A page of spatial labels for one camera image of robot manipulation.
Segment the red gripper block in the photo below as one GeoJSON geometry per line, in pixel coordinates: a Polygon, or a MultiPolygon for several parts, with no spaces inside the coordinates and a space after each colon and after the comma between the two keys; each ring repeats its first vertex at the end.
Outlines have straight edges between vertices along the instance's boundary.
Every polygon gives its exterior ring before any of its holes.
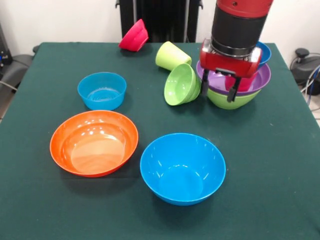
{"type": "Polygon", "coordinates": [[[204,69],[201,80],[201,94],[207,95],[209,88],[209,72],[220,72],[232,75],[226,78],[228,88],[227,102],[235,101],[242,78],[251,77],[258,69],[262,57],[262,49],[254,47],[245,57],[234,57],[220,54],[211,46],[211,40],[205,38],[199,55],[200,66],[204,69]]]}

